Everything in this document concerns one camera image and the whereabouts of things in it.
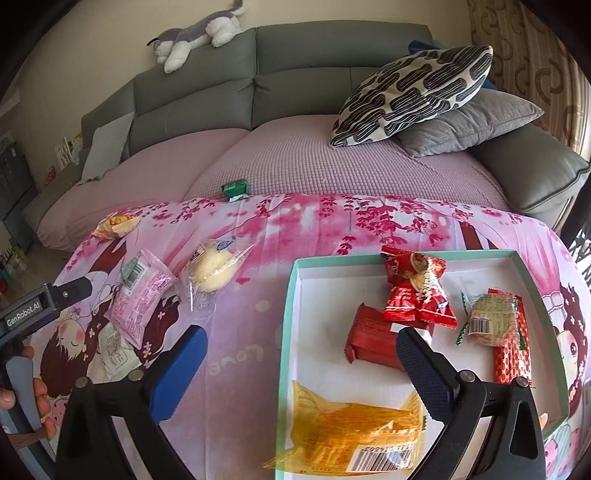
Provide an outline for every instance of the floor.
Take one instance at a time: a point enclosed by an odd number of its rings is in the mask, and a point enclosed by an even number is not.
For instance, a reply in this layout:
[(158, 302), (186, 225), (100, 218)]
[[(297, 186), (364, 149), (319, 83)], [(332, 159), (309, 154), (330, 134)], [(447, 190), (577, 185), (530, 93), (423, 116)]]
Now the floor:
[(11, 283), (5, 302), (12, 303), (45, 283), (54, 283), (66, 262), (67, 254), (49, 250), (38, 242), (34, 243), (25, 260), (28, 270)]

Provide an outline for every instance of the screw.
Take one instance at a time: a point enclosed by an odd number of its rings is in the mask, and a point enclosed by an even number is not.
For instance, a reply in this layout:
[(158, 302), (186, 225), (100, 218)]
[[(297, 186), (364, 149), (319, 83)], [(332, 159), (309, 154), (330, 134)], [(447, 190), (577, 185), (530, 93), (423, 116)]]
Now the screw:
[(84, 388), (86, 385), (88, 384), (88, 378), (86, 377), (80, 377), (78, 380), (76, 380), (76, 388)]
[(142, 380), (143, 377), (144, 371), (140, 369), (132, 370), (131, 372), (129, 372), (129, 375), (127, 375), (127, 378), (129, 378), (132, 382)]
[(474, 374), (474, 372), (471, 372), (470, 370), (462, 370), (460, 372), (460, 378), (464, 381), (464, 382), (474, 382), (474, 380), (476, 379), (476, 375)]
[(530, 383), (528, 382), (527, 378), (525, 377), (517, 377), (515, 379), (515, 383), (517, 385), (519, 385), (521, 388), (526, 388), (530, 386)]

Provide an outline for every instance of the cookie package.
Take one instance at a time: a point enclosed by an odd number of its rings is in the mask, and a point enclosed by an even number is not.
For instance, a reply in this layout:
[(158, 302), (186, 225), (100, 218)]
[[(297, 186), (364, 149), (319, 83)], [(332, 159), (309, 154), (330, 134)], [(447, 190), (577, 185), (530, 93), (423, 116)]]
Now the cookie package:
[(353, 360), (365, 360), (373, 364), (403, 370), (396, 355), (396, 337), (405, 327), (414, 327), (423, 339), (431, 345), (433, 338), (432, 323), (391, 322), (384, 319), (382, 310), (361, 304), (355, 314), (355, 319), (347, 342), (345, 356), (349, 363)]

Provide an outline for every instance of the patterned pillow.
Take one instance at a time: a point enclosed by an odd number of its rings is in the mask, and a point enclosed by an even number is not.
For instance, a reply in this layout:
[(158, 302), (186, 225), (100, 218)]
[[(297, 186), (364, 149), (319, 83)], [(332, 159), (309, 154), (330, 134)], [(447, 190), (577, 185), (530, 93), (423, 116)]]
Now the patterned pillow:
[(388, 63), (347, 99), (330, 144), (377, 142), (461, 107), (476, 95), (491, 64), (490, 46), (424, 50)]

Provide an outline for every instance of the throw pillow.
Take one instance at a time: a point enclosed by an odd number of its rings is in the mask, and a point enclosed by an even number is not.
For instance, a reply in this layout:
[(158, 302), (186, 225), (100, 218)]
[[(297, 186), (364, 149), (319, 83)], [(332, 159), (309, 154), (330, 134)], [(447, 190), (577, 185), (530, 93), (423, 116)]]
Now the throw pillow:
[[(437, 40), (433, 40), (433, 43), (428, 43), (423, 40), (413, 40), (408, 44), (408, 52), (409, 53), (416, 53), (423, 50), (445, 50), (446, 47), (443, 43)], [(486, 79), (482, 84), (482, 88), (490, 88), (496, 90), (495, 84), (492, 83), (489, 79)]]
[(398, 132), (402, 148), (412, 157), (458, 152), (523, 127), (544, 114), (523, 98), (481, 89), (456, 110), (442, 113)]
[(491, 68), (492, 47), (425, 50), (388, 63), (347, 99), (334, 147), (377, 142), (470, 100)]
[(100, 180), (105, 173), (119, 165), (134, 115), (135, 112), (128, 113), (95, 130), (82, 179), (78, 184)]

